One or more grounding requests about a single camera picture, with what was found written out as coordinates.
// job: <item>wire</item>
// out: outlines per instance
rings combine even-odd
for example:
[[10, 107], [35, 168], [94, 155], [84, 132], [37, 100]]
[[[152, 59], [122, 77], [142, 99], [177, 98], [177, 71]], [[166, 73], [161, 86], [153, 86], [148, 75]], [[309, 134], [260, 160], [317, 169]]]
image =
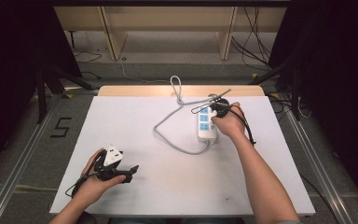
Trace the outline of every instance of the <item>wire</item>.
[[246, 7], [243, 8], [243, 10], [245, 11], [245, 15], [248, 19], [248, 22], [252, 28], [252, 31], [250, 33], [250, 35], [252, 33], [255, 34], [255, 37], [257, 39], [257, 45], [258, 45], [258, 49], [260, 50], [260, 54], [262, 55], [264, 61], [266, 61], [266, 58], [264, 57], [264, 54], [266, 54], [266, 57], [269, 58], [269, 54], [271, 53], [263, 44], [263, 42], [260, 39], [259, 33], [258, 33], [258, 13], [259, 13], [259, 7], [255, 8], [255, 21], [254, 24], [252, 25], [251, 19], [249, 18], [249, 14], [246, 10]]
[[333, 208], [331, 207], [330, 203], [325, 199], [325, 197], [322, 195], [322, 193], [302, 174], [300, 174], [301, 178], [303, 178], [313, 189], [315, 189], [316, 193], [319, 194], [319, 196], [321, 197], [321, 199], [324, 201], [324, 203], [326, 204], [327, 208], [330, 210], [330, 213], [333, 215], [334, 220], [336, 221], [337, 224], [339, 224], [339, 221], [337, 219], [336, 214], [333, 211]]
[[[269, 100], [271, 102], [271, 104], [276, 102], [282, 106], [282, 108], [279, 111], [274, 111], [276, 114], [282, 113], [286, 107], [290, 108], [289, 110], [285, 111], [285, 113], [278, 119], [278, 121], [280, 121], [285, 114], [287, 114], [289, 111], [292, 110], [291, 109], [292, 105], [290, 104], [291, 101], [290, 100], [281, 100], [281, 99], [277, 98], [276, 96], [272, 95], [272, 93], [276, 93], [276, 92], [266, 93], [267, 97], [273, 98], [273, 100]], [[307, 105], [300, 106], [300, 101], [298, 100], [297, 110], [299, 111], [299, 113], [301, 114], [302, 117], [304, 117], [305, 119], [309, 119], [312, 115], [312, 111], [310, 111], [310, 113], [308, 115], [305, 115], [301, 111], [301, 109], [306, 108], [306, 107], [308, 107], [308, 106]]]
[[281, 121], [281, 119], [287, 114], [289, 113], [289, 111], [291, 111], [292, 109], [288, 109], [286, 110], [286, 112], [284, 112], [284, 114], [281, 115], [281, 117], [278, 119], [278, 122]]
[[[179, 84], [179, 92], [176, 90], [175, 85], [173, 84], [173, 79], [176, 78], [178, 80], [178, 84]], [[190, 155], [199, 155], [201, 154], [203, 151], [205, 151], [206, 148], [208, 148], [208, 146], [211, 144], [210, 141], [205, 141], [205, 144], [203, 146], [202, 149], [200, 149], [197, 152], [192, 152], [186, 149], [183, 149], [181, 147], [178, 147], [177, 145], [175, 145], [174, 143], [172, 143], [167, 137], [165, 137], [161, 132], [158, 131], [158, 126], [161, 125], [163, 122], [165, 122], [165, 120], [167, 120], [170, 116], [172, 116], [173, 114], [175, 114], [176, 112], [178, 112], [180, 109], [182, 109], [185, 105], [193, 105], [193, 104], [201, 104], [204, 102], [208, 102], [211, 101], [213, 99], [213, 97], [205, 99], [205, 100], [200, 100], [200, 101], [194, 101], [194, 102], [189, 102], [189, 103], [185, 103], [182, 99], [182, 82], [180, 80], [179, 77], [177, 76], [172, 76], [171, 77], [171, 85], [173, 88], [173, 91], [175, 92], [176, 95], [176, 103], [179, 104], [178, 108], [176, 108], [175, 110], [173, 110], [173, 112], [171, 112], [169, 115], [167, 115], [162, 121], [160, 121], [158, 124], [156, 124], [153, 127], [153, 131], [155, 133], [157, 133], [160, 137], [162, 137], [162, 139], [164, 139], [171, 147], [184, 152], [186, 154], [190, 154]]]
[[65, 195], [69, 196], [69, 197], [74, 197], [75, 194], [77, 193], [78, 189], [80, 188], [80, 186], [92, 175], [98, 175], [98, 173], [95, 174], [90, 174], [91, 169], [94, 167], [95, 162], [100, 159], [100, 156], [103, 154], [103, 152], [101, 151], [100, 153], [98, 153], [97, 156], [95, 156], [95, 158], [92, 160], [91, 164], [89, 165], [89, 167], [87, 168], [86, 173], [82, 174], [80, 178], [78, 178], [78, 180], [75, 182], [74, 185], [72, 185], [69, 189], [66, 190]]
[[97, 76], [96, 74], [94, 74], [94, 73], [92, 73], [92, 72], [89, 72], [89, 71], [81, 72], [81, 73], [92, 74], [93, 76], [97, 77], [98, 79], [101, 79], [100, 76]]
[[143, 82], [147, 82], [147, 83], [154, 83], [154, 82], [171, 83], [170, 81], [167, 81], [167, 80], [145, 80], [145, 79], [139, 79], [139, 78], [135, 78], [135, 77], [128, 77], [126, 75], [126, 71], [124, 69], [124, 64], [120, 60], [117, 60], [117, 61], [121, 64], [121, 67], [123, 69], [123, 76], [127, 79], [131, 79], [131, 80], [135, 80], [135, 81], [143, 81]]
[[74, 54], [74, 56], [77, 57], [77, 56], [79, 56], [79, 55], [82, 54], [82, 53], [88, 53], [88, 54], [91, 54], [91, 55], [96, 55], [97, 57], [96, 57], [96, 58], [93, 58], [93, 59], [91, 59], [91, 60], [85, 61], [85, 62], [78, 62], [78, 61], [76, 61], [77, 63], [89, 63], [89, 62], [95, 61], [95, 60], [97, 60], [97, 59], [99, 59], [99, 58], [101, 58], [101, 57], [103, 56], [102, 54], [91, 53], [91, 52], [88, 52], [88, 51], [81, 51], [81, 52], [79, 52], [78, 54]]
[[[245, 59], [243, 58], [243, 56], [246, 56], [246, 57], [252, 58], [252, 59], [256, 59], [256, 60], [260, 61], [261, 63], [265, 64], [266, 66], [268, 66], [265, 62], [263, 62], [261, 59], [259, 59], [257, 56], [255, 56], [255, 55], [254, 55], [252, 52], [250, 52], [248, 49], [243, 49], [243, 47], [241, 47], [241, 45], [237, 42], [237, 40], [236, 40], [234, 37], [231, 37], [231, 38], [234, 40], [234, 42], [235, 42], [237, 45], [239, 45], [239, 46], [237, 47], [237, 46], [235, 46], [235, 44], [233, 43], [234, 49], [236, 49], [237, 51], [239, 51], [239, 52], [241, 53], [242, 61], [243, 61], [243, 63], [244, 63], [246, 66], [251, 67], [251, 68], [254, 68], [254, 69], [257, 69], [257, 70], [261, 70], [261, 71], [266, 71], [266, 72], [269, 72], [269, 71], [270, 71], [269, 69], [263, 69], [263, 68], [253, 67], [253, 66], [251, 66], [250, 64], [248, 64], [248, 63], [245, 61]], [[247, 52], [253, 54], [254, 56], [248, 55], [248, 54], [246, 54], [244, 51], [247, 51]]]
[[234, 43], [238, 45], [237, 47], [234, 45], [234, 48], [235, 48], [237, 51], [241, 52], [242, 55], [247, 56], [247, 57], [252, 58], [252, 59], [256, 59], [256, 60], [260, 61], [261, 63], [263, 63], [264, 65], [269, 66], [269, 65], [267, 64], [267, 62], [265, 62], [265, 61], [263, 61], [262, 59], [260, 59], [259, 57], [257, 57], [257, 56], [256, 56], [255, 54], [253, 54], [250, 50], [248, 50], [248, 49], [244, 48], [243, 46], [241, 46], [241, 44], [240, 44], [234, 37], [231, 37], [231, 38], [232, 38], [232, 40], [234, 40]]
[[242, 117], [241, 117], [237, 112], [235, 112], [234, 110], [232, 110], [230, 107], [226, 107], [226, 106], [224, 106], [224, 105], [220, 105], [220, 106], [222, 106], [225, 110], [228, 110], [229, 112], [233, 113], [233, 114], [243, 123], [243, 125], [244, 125], [245, 128], [246, 128], [246, 131], [248, 131], [249, 141], [252, 143], [252, 145], [255, 145], [255, 140], [254, 140], [253, 137], [252, 137], [251, 129], [250, 129], [250, 127], [249, 127], [248, 121], [246, 120], [245, 114], [243, 113], [243, 111], [242, 111], [238, 106], [236, 106], [236, 105], [231, 105], [231, 106], [230, 106], [230, 107], [232, 107], [232, 106], [237, 107], [237, 108], [240, 110], [240, 112], [242, 113]]

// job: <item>white table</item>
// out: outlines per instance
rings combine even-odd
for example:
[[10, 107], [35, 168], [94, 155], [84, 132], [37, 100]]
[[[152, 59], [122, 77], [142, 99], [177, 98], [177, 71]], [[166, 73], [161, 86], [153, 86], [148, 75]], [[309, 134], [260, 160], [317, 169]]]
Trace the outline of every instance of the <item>white table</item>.
[[[205, 97], [184, 96], [185, 102]], [[230, 96], [240, 102], [255, 147], [280, 178], [301, 216], [315, 213], [280, 126], [265, 96]], [[217, 143], [194, 156], [179, 152], [153, 132], [177, 108], [172, 96], [96, 96], [83, 125], [50, 213], [70, 201], [64, 193], [79, 178], [90, 156], [113, 144], [124, 151], [119, 169], [139, 165], [130, 184], [108, 190], [88, 208], [91, 214], [116, 217], [240, 217], [253, 214], [235, 147], [218, 133]], [[176, 145], [199, 150], [197, 116], [186, 106], [158, 129]]]

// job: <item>person's right hand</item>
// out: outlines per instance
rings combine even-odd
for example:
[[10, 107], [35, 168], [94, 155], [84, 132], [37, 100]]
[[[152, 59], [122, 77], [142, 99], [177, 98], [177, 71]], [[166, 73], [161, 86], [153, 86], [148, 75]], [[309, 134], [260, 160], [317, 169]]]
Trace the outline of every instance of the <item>person's right hand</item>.
[[[230, 108], [243, 117], [240, 103], [236, 102], [232, 104]], [[227, 135], [229, 138], [232, 138], [235, 134], [244, 134], [245, 132], [245, 126], [241, 120], [231, 112], [228, 112], [222, 118], [213, 117], [211, 120], [219, 128], [220, 132]]]

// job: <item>gray cable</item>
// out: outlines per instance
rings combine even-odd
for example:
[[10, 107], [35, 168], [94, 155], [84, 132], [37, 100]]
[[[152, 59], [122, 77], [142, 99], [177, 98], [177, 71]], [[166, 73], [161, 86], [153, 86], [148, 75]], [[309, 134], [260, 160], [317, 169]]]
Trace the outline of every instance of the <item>gray cable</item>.
[[[176, 79], [178, 80], [178, 82], [179, 82], [179, 92], [176, 91], [176, 88], [175, 88], [175, 86], [174, 86], [174, 84], [173, 84], [173, 81], [172, 81], [172, 80], [173, 80], [174, 78], [176, 78]], [[176, 112], [178, 112], [180, 109], [182, 109], [184, 105], [194, 105], [194, 104], [200, 104], [200, 103], [209, 102], [209, 101], [211, 101], [211, 100], [213, 99], [213, 97], [207, 98], [207, 99], [205, 99], [205, 100], [200, 100], [200, 101], [194, 101], [194, 102], [185, 103], [185, 102], [183, 102], [182, 96], [181, 96], [181, 94], [182, 94], [182, 83], [181, 83], [180, 78], [177, 77], [177, 76], [172, 76], [172, 77], [171, 77], [171, 85], [172, 85], [172, 88], [173, 88], [173, 90], [174, 90], [174, 92], [175, 92], [175, 94], [176, 94], [176, 102], [179, 104], [179, 107], [178, 107], [177, 109], [173, 110], [173, 112], [171, 112], [169, 115], [167, 115], [167, 116], [166, 116], [162, 121], [160, 121], [158, 124], [156, 124], [156, 125], [153, 127], [153, 131], [154, 131], [155, 133], [157, 133], [159, 136], [161, 136], [162, 139], [164, 139], [171, 147], [173, 147], [173, 148], [175, 148], [175, 149], [177, 149], [177, 150], [179, 150], [179, 151], [181, 151], [181, 152], [184, 152], [184, 153], [186, 153], [186, 154], [199, 155], [199, 154], [201, 154], [203, 151], [205, 151], [205, 149], [211, 144], [210, 141], [205, 141], [205, 145], [204, 145], [204, 147], [203, 147], [200, 151], [191, 152], [191, 151], [185, 150], [185, 149], [183, 149], [183, 148], [181, 148], [181, 147], [178, 147], [177, 145], [175, 145], [174, 143], [172, 143], [170, 140], [168, 140], [168, 138], [166, 138], [161, 132], [159, 132], [159, 131], [157, 130], [157, 127], [158, 127], [159, 125], [161, 125], [163, 122], [165, 122], [165, 120], [167, 120], [170, 116], [172, 116], [173, 114], [175, 114]]]

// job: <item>white power strip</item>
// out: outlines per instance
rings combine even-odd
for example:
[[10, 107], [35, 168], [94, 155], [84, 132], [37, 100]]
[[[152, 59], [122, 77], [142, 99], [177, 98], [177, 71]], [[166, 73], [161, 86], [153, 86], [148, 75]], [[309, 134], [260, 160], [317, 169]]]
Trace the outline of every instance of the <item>white power strip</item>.
[[199, 141], [209, 141], [214, 144], [217, 139], [217, 127], [212, 123], [211, 118], [216, 116], [216, 111], [205, 105], [200, 107], [198, 115]]

